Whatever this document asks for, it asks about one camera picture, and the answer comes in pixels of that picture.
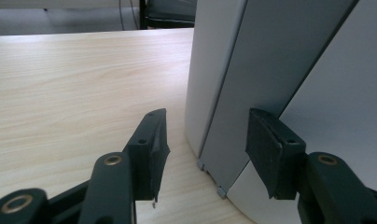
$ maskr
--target cabinet door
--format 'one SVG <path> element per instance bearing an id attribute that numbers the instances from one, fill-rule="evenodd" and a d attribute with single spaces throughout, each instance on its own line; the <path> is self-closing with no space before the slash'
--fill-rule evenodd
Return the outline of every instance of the cabinet door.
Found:
<path id="1" fill-rule="evenodd" d="M 249 160 L 249 108 L 282 113 L 354 2 L 247 1 L 201 155 L 222 190 L 230 189 Z"/>
<path id="2" fill-rule="evenodd" d="M 280 119 L 308 153 L 343 158 L 377 190 L 377 0 L 357 4 Z M 300 223 L 297 202 L 269 200 L 252 163 L 228 196 L 258 223 Z"/>

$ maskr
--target gray floor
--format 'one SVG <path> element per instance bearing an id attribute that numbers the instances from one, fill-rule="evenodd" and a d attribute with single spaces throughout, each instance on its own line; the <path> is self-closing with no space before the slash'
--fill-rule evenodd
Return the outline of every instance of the gray floor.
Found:
<path id="1" fill-rule="evenodd" d="M 122 8 L 125 30 L 136 30 L 139 11 Z M 48 35 L 122 30 L 118 8 L 0 9 L 0 35 Z"/>

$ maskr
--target wooden table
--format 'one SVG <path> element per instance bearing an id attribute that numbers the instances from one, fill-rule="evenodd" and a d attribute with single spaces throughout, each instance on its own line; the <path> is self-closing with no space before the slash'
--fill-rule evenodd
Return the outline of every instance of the wooden table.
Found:
<path id="1" fill-rule="evenodd" d="M 159 203 L 138 223 L 252 223 L 216 194 L 184 134 L 193 30 L 0 36 L 0 198 L 41 188 L 49 198 L 121 151 L 145 113 L 167 109 L 171 154 Z"/>

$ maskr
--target black chair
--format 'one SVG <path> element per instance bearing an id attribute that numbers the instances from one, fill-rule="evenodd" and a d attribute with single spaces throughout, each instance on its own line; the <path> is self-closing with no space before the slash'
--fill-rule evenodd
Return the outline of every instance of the black chair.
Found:
<path id="1" fill-rule="evenodd" d="M 197 0 L 140 0 L 140 29 L 194 27 Z"/>

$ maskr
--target screw hole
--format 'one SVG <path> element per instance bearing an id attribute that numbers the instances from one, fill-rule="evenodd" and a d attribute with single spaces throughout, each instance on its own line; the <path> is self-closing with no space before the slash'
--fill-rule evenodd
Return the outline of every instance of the screw hole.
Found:
<path id="1" fill-rule="evenodd" d="M 122 161 L 121 156 L 109 156 L 104 160 L 106 165 L 116 165 Z"/>
<path id="2" fill-rule="evenodd" d="M 337 160 L 327 155 L 320 155 L 318 157 L 318 160 L 323 162 L 326 165 L 337 165 Z"/>
<path id="3" fill-rule="evenodd" d="M 28 206 L 33 199 L 34 197 L 29 194 L 17 196 L 3 204 L 2 213 L 11 214 L 19 212 L 20 210 Z"/>

